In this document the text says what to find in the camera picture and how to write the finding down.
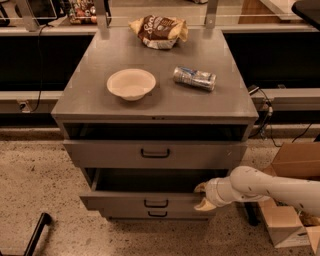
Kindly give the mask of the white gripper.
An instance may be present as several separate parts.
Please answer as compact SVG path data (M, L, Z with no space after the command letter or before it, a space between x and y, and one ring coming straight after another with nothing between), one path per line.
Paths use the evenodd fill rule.
M194 207L197 211L211 211L216 207L230 204L233 199L232 189L228 178L215 178L198 184L195 193L206 193L206 198Z

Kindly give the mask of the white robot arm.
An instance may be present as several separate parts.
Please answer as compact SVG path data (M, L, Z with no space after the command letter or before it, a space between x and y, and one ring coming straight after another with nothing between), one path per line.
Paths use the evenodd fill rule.
M273 198L296 209L320 216L320 182L272 176L249 166L233 169L229 176L196 186L204 193L197 211L210 211L232 202L258 202Z

